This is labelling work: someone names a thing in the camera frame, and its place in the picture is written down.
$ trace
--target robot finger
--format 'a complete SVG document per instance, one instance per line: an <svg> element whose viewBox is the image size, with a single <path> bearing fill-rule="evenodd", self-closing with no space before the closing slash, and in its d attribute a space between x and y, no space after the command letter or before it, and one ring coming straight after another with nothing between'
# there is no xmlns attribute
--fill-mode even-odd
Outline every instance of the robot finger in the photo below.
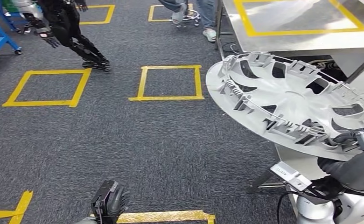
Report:
<svg viewBox="0 0 364 224"><path fill-rule="evenodd" d="M58 40L57 39L53 39L53 42L54 42L54 44L57 46L57 47L59 47L61 44L60 44L60 42L58 42Z"/></svg>
<svg viewBox="0 0 364 224"><path fill-rule="evenodd" d="M89 10L88 7L85 5L78 4L77 7L79 8L80 12L86 12L87 10Z"/></svg>
<svg viewBox="0 0 364 224"><path fill-rule="evenodd" d="M51 39L47 39L47 40L46 40L46 42L47 42L48 44L50 44L50 46L51 46L52 48L57 48L57 45L56 45L56 44L54 44L53 40L51 40Z"/></svg>

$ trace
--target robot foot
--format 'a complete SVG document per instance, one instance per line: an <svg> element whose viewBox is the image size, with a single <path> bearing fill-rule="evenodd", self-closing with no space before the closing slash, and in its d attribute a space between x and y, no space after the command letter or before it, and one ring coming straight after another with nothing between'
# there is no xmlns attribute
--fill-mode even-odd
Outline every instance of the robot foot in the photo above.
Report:
<svg viewBox="0 0 364 224"><path fill-rule="evenodd" d="M83 62L82 66L85 69L98 69L98 70L102 70L102 71L111 70L111 66L107 59L102 59L100 63L93 62L93 61L86 61L86 62Z"/></svg>

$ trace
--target gray carpet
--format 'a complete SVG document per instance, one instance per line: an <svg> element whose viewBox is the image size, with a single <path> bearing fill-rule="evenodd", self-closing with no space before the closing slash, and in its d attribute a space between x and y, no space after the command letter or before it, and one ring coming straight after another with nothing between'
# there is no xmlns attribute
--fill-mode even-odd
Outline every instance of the gray carpet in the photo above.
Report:
<svg viewBox="0 0 364 224"><path fill-rule="evenodd" d="M80 69L82 63L67 48L8 32L23 55L13 55L9 46L0 52L0 210L13 209L31 189L22 224L72 224L87 216L88 202L109 178L132 192L128 212L204 210L216 215L217 224L276 223L283 189L247 189L273 163L273 145L224 115L210 98L205 73L220 56L202 28L147 22L156 0L89 3L116 4L110 24L81 26L112 71L91 73L76 108L1 107L27 70ZM158 9L155 18L169 15ZM103 19L97 12L82 18ZM141 66L194 64L202 66L205 100L128 101L136 97ZM69 98L77 79L31 77L18 100ZM150 71L146 87L146 96L193 95L193 71ZM281 215L282 223L293 223L288 200Z"/></svg>

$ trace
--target table top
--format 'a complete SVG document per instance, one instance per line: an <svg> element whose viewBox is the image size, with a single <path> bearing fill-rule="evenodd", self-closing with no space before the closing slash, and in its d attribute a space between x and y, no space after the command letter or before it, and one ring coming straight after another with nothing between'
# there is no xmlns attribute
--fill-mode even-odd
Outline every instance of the table top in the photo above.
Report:
<svg viewBox="0 0 364 224"><path fill-rule="evenodd" d="M243 52L364 53L364 0L221 0Z"/></svg>

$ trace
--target person's leg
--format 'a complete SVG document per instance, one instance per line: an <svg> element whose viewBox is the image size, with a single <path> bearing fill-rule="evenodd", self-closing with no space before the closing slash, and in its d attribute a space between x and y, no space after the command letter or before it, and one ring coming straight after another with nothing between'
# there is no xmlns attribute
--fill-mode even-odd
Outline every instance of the person's leg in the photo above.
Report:
<svg viewBox="0 0 364 224"><path fill-rule="evenodd" d="M197 0L198 12L205 29L215 26L215 2L214 0Z"/></svg>
<svg viewBox="0 0 364 224"><path fill-rule="evenodd" d="M217 36L217 32L213 30L215 26L215 1L197 0L197 5L201 23L204 26L203 35L209 42L215 42Z"/></svg>
<svg viewBox="0 0 364 224"><path fill-rule="evenodd" d="M176 0L159 0L159 2L164 5L169 10L173 11L172 13L172 22L178 24L183 21L183 13L188 7L185 3L179 4Z"/></svg>
<svg viewBox="0 0 364 224"><path fill-rule="evenodd" d="M176 0L159 0L159 2L164 5L164 7L168 8L169 10L177 13L181 10L181 4L176 2Z"/></svg>

